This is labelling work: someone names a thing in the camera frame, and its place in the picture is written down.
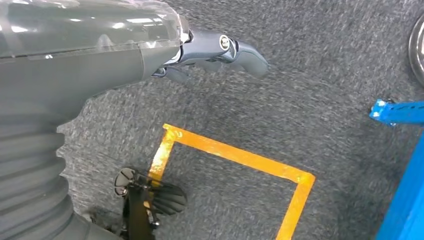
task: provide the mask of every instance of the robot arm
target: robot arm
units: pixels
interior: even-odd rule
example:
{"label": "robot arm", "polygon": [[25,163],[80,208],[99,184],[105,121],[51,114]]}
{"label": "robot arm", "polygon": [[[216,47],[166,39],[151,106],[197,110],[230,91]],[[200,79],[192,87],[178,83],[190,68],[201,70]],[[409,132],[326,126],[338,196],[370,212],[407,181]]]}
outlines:
{"label": "robot arm", "polygon": [[268,67],[155,0],[0,1],[0,240],[119,239],[74,213],[56,128],[96,94],[216,63],[256,76]]}

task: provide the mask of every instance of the gray carpet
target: gray carpet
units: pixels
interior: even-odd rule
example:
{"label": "gray carpet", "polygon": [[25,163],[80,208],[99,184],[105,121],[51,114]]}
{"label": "gray carpet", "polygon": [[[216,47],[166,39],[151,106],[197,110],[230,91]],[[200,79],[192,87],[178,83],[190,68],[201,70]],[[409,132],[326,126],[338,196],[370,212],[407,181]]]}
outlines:
{"label": "gray carpet", "polygon": [[[418,0],[172,0],[192,26],[254,44],[256,79],[193,69],[187,86],[151,79],[88,102],[63,125],[75,208],[118,213],[119,168],[148,170],[168,123],[316,175],[295,240],[364,240],[378,229],[419,129],[368,118],[376,98],[420,100],[407,59]],[[159,240],[275,239],[295,185],[177,145],[164,180],[188,195]]]}

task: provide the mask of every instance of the yellow floor marking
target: yellow floor marking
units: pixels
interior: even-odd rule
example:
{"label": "yellow floor marking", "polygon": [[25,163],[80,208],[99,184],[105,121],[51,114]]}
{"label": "yellow floor marking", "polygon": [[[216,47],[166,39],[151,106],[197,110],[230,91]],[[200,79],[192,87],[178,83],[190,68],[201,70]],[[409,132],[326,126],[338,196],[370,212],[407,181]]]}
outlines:
{"label": "yellow floor marking", "polygon": [[209,154],[231,160],[238,164],[263,171],[267,174],[291,180],[297,184],[297,187],[287,208],[287,212],[278,231],[276,240],[292,239],[296,225],[298,224],[302,210],[314,184],[314,175],[175,126],[164,124],[163,128],[166,129],[166,133],[151,164],[149,171],[150,177],[159,181],[162,179],[171,150],[174,143],[177,142]]}

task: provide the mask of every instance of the caster wheel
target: caster wheel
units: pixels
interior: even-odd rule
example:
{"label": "caster wheel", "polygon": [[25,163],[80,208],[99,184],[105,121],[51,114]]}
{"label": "caster wheel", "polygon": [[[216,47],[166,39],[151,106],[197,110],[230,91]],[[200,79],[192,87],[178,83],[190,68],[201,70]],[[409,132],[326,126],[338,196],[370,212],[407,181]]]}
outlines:
{"label": "caster wheel", "polygon": [[413,27],[409,38],[409,63],[418,81],[424,86],[424,15]]}
{"label": "caster wheel", "polygon": [[113,188],[115,194],[124,197],[128,193],[128,185],[134,182],[136,171],[131,168],[122,168],[115,177]]}
{"label": "caster wheel", "polygon": [[126,167],[115,177],[115,194],[125,197],[129,185],[136,185],[150,192],[152,210],[157,214],[174,215],[182,212],[187,205],[186,194],[180,187],[151,179]]}

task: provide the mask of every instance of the blue shelf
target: blue shelf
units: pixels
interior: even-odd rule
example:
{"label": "blue shelf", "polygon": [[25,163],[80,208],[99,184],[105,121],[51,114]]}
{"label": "blue shelf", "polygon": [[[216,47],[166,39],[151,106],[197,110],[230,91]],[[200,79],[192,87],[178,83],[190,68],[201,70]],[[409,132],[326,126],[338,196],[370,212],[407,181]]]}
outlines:
{"label": "blue shelf", "polygon": [[[370,118],[389,126],[424,125],[424,101],[391,103],[378,99]],[[376,240],[424,240],[424,135],[409,160]]]}
{"label": "blue shelf", "polygon": [[424,240],[424,135],[400,181],[376,240]]}

